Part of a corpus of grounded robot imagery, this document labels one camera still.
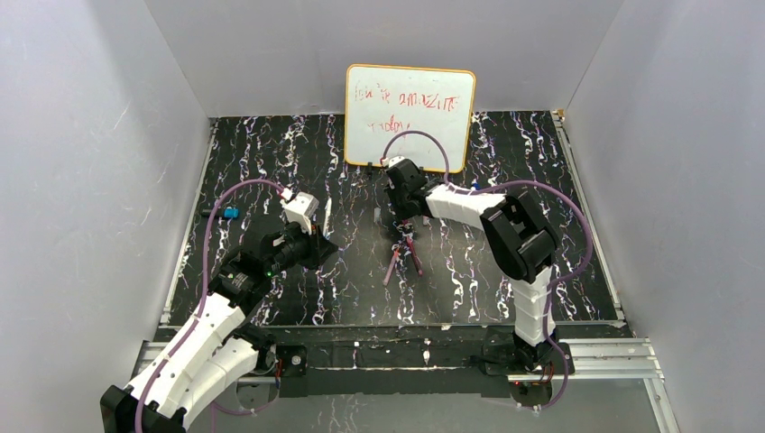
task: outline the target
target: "whiteboard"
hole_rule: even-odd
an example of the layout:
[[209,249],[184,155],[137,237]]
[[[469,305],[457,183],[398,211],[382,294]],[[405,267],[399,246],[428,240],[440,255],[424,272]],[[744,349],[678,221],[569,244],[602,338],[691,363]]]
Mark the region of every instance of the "whiteboard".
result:
[[[465,167],[475,75],[468,70],[351,65],[346,73],[346,162],[380,166],[383,150],[401,131],[419,130],[444,146],[449,171]],[[388,157],[401,155],[429,171],[444,157],[421,135],[404,135]]]

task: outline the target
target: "blue cap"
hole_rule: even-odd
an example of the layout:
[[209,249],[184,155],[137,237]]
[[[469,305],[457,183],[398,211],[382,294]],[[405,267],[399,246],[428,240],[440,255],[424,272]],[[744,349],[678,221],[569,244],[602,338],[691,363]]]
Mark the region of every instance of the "blue cap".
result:
[[237,219],[239,217],[239,209],[235,207],[229,207],[223,211],[223,218]]

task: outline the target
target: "wall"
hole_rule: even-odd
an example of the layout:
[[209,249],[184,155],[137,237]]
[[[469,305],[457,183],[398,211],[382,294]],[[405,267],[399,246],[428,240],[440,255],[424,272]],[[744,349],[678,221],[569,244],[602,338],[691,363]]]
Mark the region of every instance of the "wall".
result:
[[565,107],[622,0],[146,0],[211,117],[345,111],[353,63],[470,69],[475,109]]
[[0,419],[103,431],[151,338],[208,122],[140,0],[0,3]]
[[627,0],[568,110],[623,296],[683,431],[761,431],[765,4]]

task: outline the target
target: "black marble tabletop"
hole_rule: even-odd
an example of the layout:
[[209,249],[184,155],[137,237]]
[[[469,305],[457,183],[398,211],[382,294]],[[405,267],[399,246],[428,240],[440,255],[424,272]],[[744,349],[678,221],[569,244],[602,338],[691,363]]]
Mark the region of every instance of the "black marble tabletop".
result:
[[[318,271],[293,268],[274,279],[253,320],[305,326],[512,323],[512,286],[494,263],[484,234],[469,226],[416,218],[414,242],[423,275],[401,248],[405,254],[383,285],[392,249],[404,245],[402,235],[388,208],[382,171],[369,174],[344,163],[343,129],[342,115],[229,117],[213,124],[198,211],[211,208],[241,180],[268,178],[318,198],[317,223],[327,222],[329,239],[340,246]],[[549,112],[474,114],[465,169],[452,180],[485,187],[513,179],[546,182],[578,203]],[[544,192],[531,194],[561,235],[554,273],[569,272],[582,255],[583,232],[562,202]],[[210,240],[215,266],[245,231],[283,227],[273,190],[244,187],[226,206],[238,207],[242,215],[215,226]],[[183,324],[198,302],[205,222],[198,213],[194,217],[170,325]],[[578,280],[557,288],[554,305],[555,320],[616,319],[596,257]]]

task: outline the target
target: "robotic arm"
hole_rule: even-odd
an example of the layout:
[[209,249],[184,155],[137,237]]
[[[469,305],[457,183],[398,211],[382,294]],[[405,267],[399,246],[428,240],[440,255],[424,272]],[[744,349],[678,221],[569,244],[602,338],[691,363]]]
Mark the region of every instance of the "robotic arm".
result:
[[547,362],[551,347],[545,343],[543,320],[553,338],[555,322],[545,318],[553,254],[559,238],[528,193],[470,194],[428,180],[414,162],[401,156],[383,160],[389,178],[385,191],[396,217],[451,219],[483,230],[494,260],[511,278],[515,293],[515,350],[513,363],[527,371]]
[[[260,245],[245,243],[231,252],[209,284],[203,317],[191,316],[149,367],[123,389],[113,385],[101,397],[106,433],[134,431],[138,400],[164,359],[168,361],[143,409],[145,433],[185,432],[228,385],[266,364],[273,341],[251,324],[240,325],[270,291],[274,275],[295,265],[317,269],[337,251],[311,224],[318,200],[305,193],[293,197],[288,189],[281,196],[288,220],[284,229],[265,236]],[[181,342],[195,321],[194,331]],[[169,357],[170,348],[178,344],[180,349]]]

